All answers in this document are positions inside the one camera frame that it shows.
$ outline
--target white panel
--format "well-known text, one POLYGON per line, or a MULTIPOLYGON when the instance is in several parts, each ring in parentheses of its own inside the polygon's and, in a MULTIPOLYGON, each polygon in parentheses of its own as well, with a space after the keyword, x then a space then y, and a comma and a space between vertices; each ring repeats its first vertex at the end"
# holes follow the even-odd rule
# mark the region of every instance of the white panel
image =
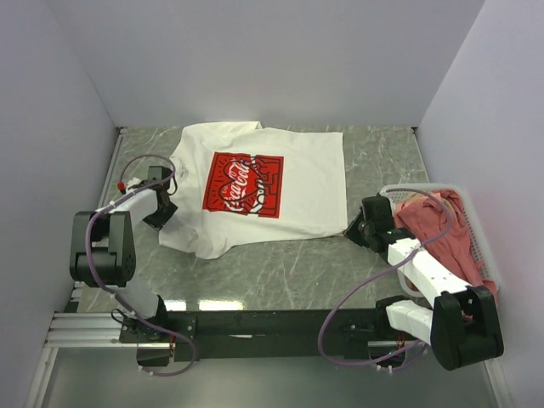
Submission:
POLYGON ((464 188, 501 273, 499 359, 516 406, 542 405, 544 3, 488 0, 418 138, 433 181, 464 188))
POLYGON ((133 349, 64 349, 57 361, 44 408, 496 406, 484 365, 446 371, 430 351, 391 377, 370 367, 335 367, 321 357, 203 360, 186 375, 166 379, 138 372, 133 349))
POLYGON ((116 125, 418 125, 484 0, 48 0, 116 125))
POLYGON ((43 0, 0 2, 0 382, 20 407, 70 297, 71 221, 96 207, 115 129, 43 0))

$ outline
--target red cloth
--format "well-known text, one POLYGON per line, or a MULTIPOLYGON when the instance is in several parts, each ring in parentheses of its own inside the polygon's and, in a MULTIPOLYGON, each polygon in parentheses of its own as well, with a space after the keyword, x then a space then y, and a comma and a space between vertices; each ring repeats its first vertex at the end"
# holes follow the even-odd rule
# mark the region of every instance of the red cloth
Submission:
MULTIPOLYGON (((440 197, 453 207, 453 225, 446 236, 426 246, 431 255, 440 261, 452 274, 473 286, 485 285, 495 297, 497 289, 493 280, 482 279, 481 262, 474 261, 470 252, 470 232, 464 216, 461 197, 454 190, 439 190, 440 197)), ((419 241, 425 241, 445 230, 447 217, 444 210, 428 197, 417 197, 401 204, 394 214, 397 228, 406 227, 419 241)))

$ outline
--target gray marble table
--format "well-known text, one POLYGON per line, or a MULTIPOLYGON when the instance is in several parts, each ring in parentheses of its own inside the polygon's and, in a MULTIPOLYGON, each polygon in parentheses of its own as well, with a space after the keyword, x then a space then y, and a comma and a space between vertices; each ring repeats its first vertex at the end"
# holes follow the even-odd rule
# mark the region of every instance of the gray marble table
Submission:
MULTIPOLYGON (((343 132, 348 219, 360 200, 385 184, 427 182, 428 176, 409 127, 287 127, 297 132, 343 132)), ((130 127, 122 130, 112 158, 102 201, 116 197, 116 181, 132 157, 169 156, 181 127, 130 127)), ((134 163, 127 179, 144 179, 153 159, 134 163)), ((323 309, 336 304, 355 284, 386 264, 371 251, 339 236, 238 246, 221 258, 198 259, 159 246, 145 224, 135 230, 137 276, 165 299, 171 310, 323 309)), ((376 300, 401 294, 396 274, 362 288, 346 307, 373 307, 376 300)), ((78 311, 109 312, 115 303, 97 289, 83 290, 78 311)))

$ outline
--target wire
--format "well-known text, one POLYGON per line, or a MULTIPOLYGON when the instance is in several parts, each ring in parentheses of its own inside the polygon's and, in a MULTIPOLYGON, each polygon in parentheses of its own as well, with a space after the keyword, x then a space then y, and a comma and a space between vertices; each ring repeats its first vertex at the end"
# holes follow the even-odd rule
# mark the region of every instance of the wire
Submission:
POLYGON ((178 182, 176 181, 176 178, 172 178, 173 180, 173 186, 174 186, 174 189, 173 189, 173 192, 172 193, 168 193, 169 196, 173 196, 174 194, 176 194, 178 192, 178 182))
POLYGON ((120 309, 113 309, 113 310, 110 312, 111 318, 112 318, 114 321, 116 321, 117 323, 119 323, 121 326, 123 326, 124 323, 122 322, 122 320, 117 319, 117 318, 113 315, 114 312, 117 312, 119 315, 121 315, 121 316, 123 317, 123 319, 126 319, 126 318, 127 318, 127 315, 124 314, 124 313, 122 312, 122 310, 120 310, 120 309))
POLYGON ((156 158, 159 158, 159 159, 167 162, 170 165, 170 168, 172 169, 172 172, 167 177, 165 177, 164 179, 157 180, 157 181, 154 181, 152 183, 143 185, 143 186, 138 187, 137 189, 134 189, 134 190, 130 190, 130 191, 127 192, 127 194, 125 194, 120 199, 111 202, 108 206, 106 206, 104 208, 100 208, 91 217, 91 219, 89 220, 89 222, 87 224, 87 229, 85 230, 85 254, 87 255, 88 267, 89 267, 89 269, 91 271, 91 274, 93 275, 93 278, 94 278, 94 281, 96 282, 96 284, 103 291, 108 292, 123 308, 128 310, 129 314, 133 315, 143 325, 148 326, 150 329, 153 329, 153 330, 155 330, 157 332, 162 332, 162 333, 168 334, 170 336, 174 336, 178 340, 180 340, 181 342, 189 344, 189 346, 191 347, 191 350, 192 350, 191 360, 190 360, 189 364, 187 364, 184 368, 182 368, 180 370, 177 370, 177 371, 174 371, 174 372, 155 372, 155 371, 152 371, 152 370, 150 370, 150 369, 148 369, 146 367, 142 368, 143 371, 149 373, 152 376, 173 377, 173 376, 177 376, 178 374, 182 374, 182 373, 188 371, 195 364, 195 362, 196 362, 196 360, 198 358, 198 350, 196 349, 196 345, 190 340, 190 338, 184 336, 181 333, 177 333, 175 331, 166 329, 164 327, 154 325, 154 324, 150 323, 149 321, 147 321, 142 315, 140 315, 138 313, 137 310, 135 310, 130 305, 129 302, 127 302, 127 300, 119 292, 116 292, 115 290, 107 287, 104 284, 104 282, 100 279, 98 271, 96 270, 96 264, 95 264, 94 259, 93 259, 93 247, 92 247, 92 242, 91 242, 91 232, 93 230, 93 226, 94 226, 94 223, 96 222, 96 220, 99 219, 100 217, 102 217, 103 215, 107 214, 111 210, 113 210, 115 207, 118 207, 123 202, 129 200, 131 197, 137 195, 138 193, 140 193, 140 192, 142 192, 144 190, 150 189, 151 187, 155 187, 156 185, 163 184, 163 183, 167 182, 168 180, 172 179, 174 174, 176 173, 176 167, 174 166, 173 162, 170 159, 168 159, 167 157, 159 156, 159 155, 153 155, 153 154, 140 155, 140 156, 136 156, 133 159, 131 159, 127 163, 127 165, 122 169, 121 176, 120 176, 120 179, 119 179, 120 183, 122 183, 122 178, 123 178, 125 172, 127 171, 128 166, 130 164, 132 164, 133 162, 135 162, 138 159, 141 159, 143 157, 156 157, 156 158))
POLYGON ((420 350, 417 352, 416 355, 414 355, 414 358, 411 359, 410 361, 408 361, 407 363, 404 363, 403 365, 400 365, 398 367, 395 367, 395 368, 392 368, 391 371, 401 371, 401 370, 404 370, 405 368, 411 366, 412 364, 414 364, 416 361, 418 361, 419 359, 422 358, 423 354, 425 353, 425 350, 428 348, 428 345, 425 344, 423 345, 423 347, 420 348, 420 350))
MULTIPOLYGON (((359 360, 359 361, 346 361, 346 360, 335 359, 335 358, 327 355, 325 353, 325 350, 323 349, 323 337, 325 336, 325 331, 326 331, 327 327, 329 326, 329 324, 331 323, 331 320, 334 317, 334 315, 348 301, 348 299, 350 299, 364 285, 367 285, 368 283, 370 283, 372 281, 375 281, 376 279, 381 278, 382 276, 385 276, 388 273, 397 270, 401 266, 404 266, 404 265, 408 264, 416 256, 417 252, 420 250, 421 247, 425 247, 426 245, 430 244, 431 242, 439 240, 440 238, 442 238, 444 235, 446 235, 451 230, 451 226, 453 225, 453 218, 452 218, 452 216, 450 214, 450 210, 448 210, 448 208, 444 205, 444 203, 441 200, 438 200, 437 198, 433 197, 427 191, 411 189, 411 188, 404 188, 404 187, 403 188, 398 188, 398 189, 389 189, 389 190, 386 191, 386 193, 393 193, 393 192, 396 192, 396 191, 409 191, 409 192, 412 192, 412 193, 418 193, 418 194, 422 194, 422 195, 430 198, 431 200, 433 200, 436 204, 438 204, 442 208, 442 210, 445 213, 445 216, 447 218, 446 228, 445 228, 444 231, 442 231, 440 234, 434 236, 433 238, 429 238, 429 239, 423 241, 419 247, 415 248, 412 252, 410 252, 410 254, 405 259, 403 259, 399 263, 397 263, 395 265, 391 265, 388 268, 384 269, 382 272, 380 272, 378 274, 375 274, 373 276, 370 276, 370 277, 366 278, 365 280, 363 280, 359 285, 355 286, 351 291, 349 291, 334 308, 332 308, 331 312, 329 312, 329 314, 325 318, 325 321, 323 322, 323 325, 320 328, 320 333, 319 333, 319 335, 317 337, 317 349, 319 350, 321 356, 323 356, 326 360, 330 361, 331 363, 336 364, 337 366, 344 366, 344 367, 372 366, 372 365, 374 365, 376 363, 388 360, 391 357, 394 357, 395 355, 404 353, 405 351, 407 351, 407 350, 409 350, 409 349, 411 349, 413 347, 416 347, 418 344, 422 343, 421 340, 416 340, 412 344, 409 344, 407 346, 399 348, 398 350, 394 351, 393 353, 384 355, 383 357, 379 357, 379 358, 374 359, 374 360, 359 360)), ((404 369, 405 367, 412 364, 413 361, 418 359, 420 356, 421 355, 418 354, 409 364, 405 364, 405 365, 401 365, 400 367, 396 367, 395 370, 398 371, 398 370, 404 369)))

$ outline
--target black metal bar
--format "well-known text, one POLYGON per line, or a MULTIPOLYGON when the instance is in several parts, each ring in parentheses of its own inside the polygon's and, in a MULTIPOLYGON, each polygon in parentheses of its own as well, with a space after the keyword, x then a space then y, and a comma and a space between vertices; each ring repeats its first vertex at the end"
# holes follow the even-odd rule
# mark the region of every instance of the black metal bar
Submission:
MULTIPOLYGON (((319 355, 317 336, 329 310, 169 312, 169 328, 191 337, 200 359, 319 355)), ((380 333, 375 309, 343 309, 324 336, 330 355, 367 359, 370 341, 396 340, 398 331, 380 333)), ((122 331, 121 343, 144 343, 141 333, 122 331)), ((169 343, 164 336, 159 343, 169 343)), ((174 359, 190 360, 191 349, 176 343, 174 359)))

